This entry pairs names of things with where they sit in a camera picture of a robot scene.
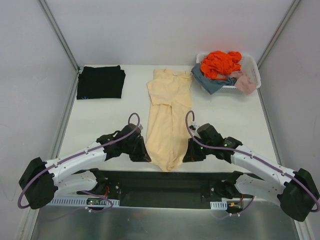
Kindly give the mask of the cream yellow t shirt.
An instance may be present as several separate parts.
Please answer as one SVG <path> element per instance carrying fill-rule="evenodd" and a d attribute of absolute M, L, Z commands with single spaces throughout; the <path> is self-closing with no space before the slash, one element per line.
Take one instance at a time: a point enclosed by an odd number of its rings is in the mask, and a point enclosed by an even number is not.
<path fill-rule="evenodd" d="M 188 148 L 186 114 L 192 109 L 190 71 L 155 69 L 147 83 L 150 97 L 146 150 L 151 162 L 170 172 L 182 164 Z"/>

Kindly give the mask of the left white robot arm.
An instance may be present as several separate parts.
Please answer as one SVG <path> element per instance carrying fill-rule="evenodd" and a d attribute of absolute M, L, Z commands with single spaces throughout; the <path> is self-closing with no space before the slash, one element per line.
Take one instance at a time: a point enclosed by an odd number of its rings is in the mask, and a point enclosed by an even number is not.
<path fill-rule="evenodd" d="M 27 206 L 33 210 L 49 204 L 54 198 L 69 193 L 105 195 L 108 181 L 98 168 L 85 168 L 103 163 L 121 154 L 132 162 L 150 162 L 141 129 L 129 123 L 122 130 L 101 135 L 89 146 L 71 155 L 43 161 L 30 161 L 19 185 Z"/>

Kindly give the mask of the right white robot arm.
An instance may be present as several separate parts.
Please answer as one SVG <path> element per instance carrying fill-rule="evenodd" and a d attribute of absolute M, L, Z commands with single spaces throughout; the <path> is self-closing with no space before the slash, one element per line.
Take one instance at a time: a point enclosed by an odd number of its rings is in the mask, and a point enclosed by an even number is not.
<path fill-rule="evenodd" d="M 307 170 L 293 170 L 272 163 L 241 141 L 222 137 L 209 123 L 198 128 L 187 124 L 186 130 L 190 138 L 184 162 L 200 162 L 213 155 L 248 171 L 234 171 L 230 177 L 216 183 L 213 192 L 217 196 L 227 199 L 238 195 L 258 197 L 279 206 L 298 222 L 303 222 L 309 213 L 319 212 L 320 193 Z"/>

